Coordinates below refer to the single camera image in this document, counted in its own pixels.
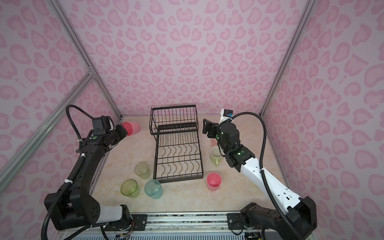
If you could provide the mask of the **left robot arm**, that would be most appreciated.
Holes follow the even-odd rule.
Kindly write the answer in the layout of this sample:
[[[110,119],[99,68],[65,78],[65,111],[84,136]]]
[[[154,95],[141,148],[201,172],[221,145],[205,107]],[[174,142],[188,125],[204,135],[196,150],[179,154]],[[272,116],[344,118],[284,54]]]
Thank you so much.
[[[110,147],[127,134],[122,125],[117,125],[104,135],[83,139],[77,150],[79,158],[70,175],[57,192],[48,194],[44,200],[48,213],[43,221],[42,234],[47,233],[50,222],[59,231],[101,225],[109,225],[112,230],[131,228],[133,220],[126,205],[102,206],[90,193],[100,161]]]

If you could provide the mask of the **bright green plastic cup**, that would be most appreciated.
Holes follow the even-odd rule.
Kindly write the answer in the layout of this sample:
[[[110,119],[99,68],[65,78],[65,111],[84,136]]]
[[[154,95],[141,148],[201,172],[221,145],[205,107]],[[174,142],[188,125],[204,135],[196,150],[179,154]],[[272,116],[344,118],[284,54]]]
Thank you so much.
[[[140,195],[141,189],[136,180],[126,180],[121,185],[121,194],[129,198],[137,198]]]

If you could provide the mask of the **pale green textured cup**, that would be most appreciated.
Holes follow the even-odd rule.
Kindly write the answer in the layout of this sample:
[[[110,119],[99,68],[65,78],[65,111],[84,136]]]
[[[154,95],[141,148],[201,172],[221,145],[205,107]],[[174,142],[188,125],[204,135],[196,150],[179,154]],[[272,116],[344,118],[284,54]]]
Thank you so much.
[[[149,165],[145,162],[138,163],[134,169],[135,174],[143,180],[149,179],[151,176],[151,170]]]

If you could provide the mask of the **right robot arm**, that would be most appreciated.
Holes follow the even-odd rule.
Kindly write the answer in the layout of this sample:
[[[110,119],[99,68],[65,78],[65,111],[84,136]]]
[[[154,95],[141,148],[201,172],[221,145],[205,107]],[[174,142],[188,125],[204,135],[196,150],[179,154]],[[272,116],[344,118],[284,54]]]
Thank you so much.
[[[283,240],[305,240],[317,227],[316,204],[310,197],[302,198],[280,182],[264,167],[266,142],[260,156],[244,146],[240,132],[229,119],[221,123],[203,121],[203,134],[216,139],[228,165],[249,178],[269,197],[273,208],[250,203],[241,210],[243,225],[276,231]]]

